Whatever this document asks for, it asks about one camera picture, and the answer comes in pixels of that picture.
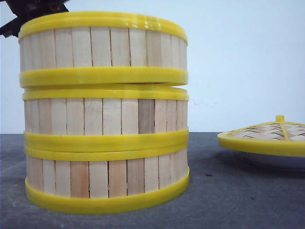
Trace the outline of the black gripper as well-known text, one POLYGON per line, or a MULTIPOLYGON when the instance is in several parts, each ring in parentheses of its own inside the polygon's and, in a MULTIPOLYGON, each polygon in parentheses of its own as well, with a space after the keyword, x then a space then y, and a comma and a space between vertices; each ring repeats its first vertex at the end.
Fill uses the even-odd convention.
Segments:
POLYGON ((18 37, 20 28, 26 22, 49 14, 68 12, 66 0, 5 0, 17 17, 1 26, 0 34, 5 38, 18 37))

